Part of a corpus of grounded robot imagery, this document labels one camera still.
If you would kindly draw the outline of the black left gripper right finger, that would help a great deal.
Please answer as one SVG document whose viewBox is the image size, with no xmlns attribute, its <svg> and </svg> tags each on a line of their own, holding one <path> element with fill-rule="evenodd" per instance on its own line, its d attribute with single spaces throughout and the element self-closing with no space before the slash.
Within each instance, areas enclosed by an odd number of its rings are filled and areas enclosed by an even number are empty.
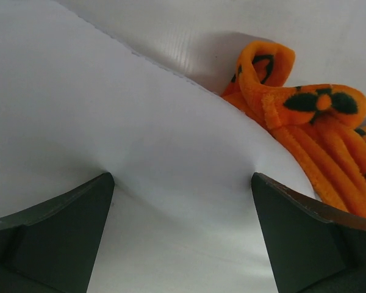
<svg viewBox="0 0 366 293">
<path fill-rule="evenodd" d="M 251 190 L 279 292 L 366 292 L 366 218 L 262 173 Z"/>
</svg>

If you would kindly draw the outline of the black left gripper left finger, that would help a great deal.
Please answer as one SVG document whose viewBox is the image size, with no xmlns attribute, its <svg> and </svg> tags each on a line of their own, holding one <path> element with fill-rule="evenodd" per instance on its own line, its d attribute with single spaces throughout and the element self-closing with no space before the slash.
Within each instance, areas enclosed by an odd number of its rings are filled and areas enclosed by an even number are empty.
<svg viewBox="0 0 366 293">
<path fill-rule="evenodd" d="M 103 173 L 0 218 L 0 292 L 86 292 L 115 183 Z"/>
</svg>

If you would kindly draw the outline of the orange black patterned pillowcase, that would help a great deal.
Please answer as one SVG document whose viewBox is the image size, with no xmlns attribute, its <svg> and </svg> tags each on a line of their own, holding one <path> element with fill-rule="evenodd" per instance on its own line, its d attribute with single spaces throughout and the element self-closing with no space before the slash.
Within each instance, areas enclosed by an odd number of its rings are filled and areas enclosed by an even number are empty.
<svg viewBox="0 0 366 293">
<path fill-rule="evenodd" d="M 299 163 L 324 203 L 366 218 L 366 97 L 339 84 L 286 87 L 295 52 L 254 41 L 222 97 Z"/>
</svg>

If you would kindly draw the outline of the white pillow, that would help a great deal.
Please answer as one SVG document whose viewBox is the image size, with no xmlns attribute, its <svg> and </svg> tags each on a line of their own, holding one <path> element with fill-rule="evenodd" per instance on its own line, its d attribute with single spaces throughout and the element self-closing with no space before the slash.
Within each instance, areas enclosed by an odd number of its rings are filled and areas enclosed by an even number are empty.
<svg viewBox="0 0 366 293">
<path fill-rule="evenodd" d="M 89 292 L 276 292 L 250 179 L 299 165 L 219 96 L 54 1 L 0 1 L 0 217 L 107 171 Z"/>
</svg>

